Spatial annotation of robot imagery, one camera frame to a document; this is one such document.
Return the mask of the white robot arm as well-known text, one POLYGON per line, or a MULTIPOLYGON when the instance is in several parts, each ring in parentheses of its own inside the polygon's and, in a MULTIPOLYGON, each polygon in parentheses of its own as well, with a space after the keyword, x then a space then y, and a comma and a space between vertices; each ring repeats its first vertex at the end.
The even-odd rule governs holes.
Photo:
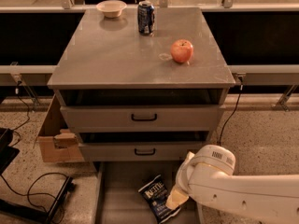
POLYGON ((235 175, 235 155, 206 145, 188 153, 176 175, 166 206, 189 199, 267 224, 299 224, 299 175, 235 175))

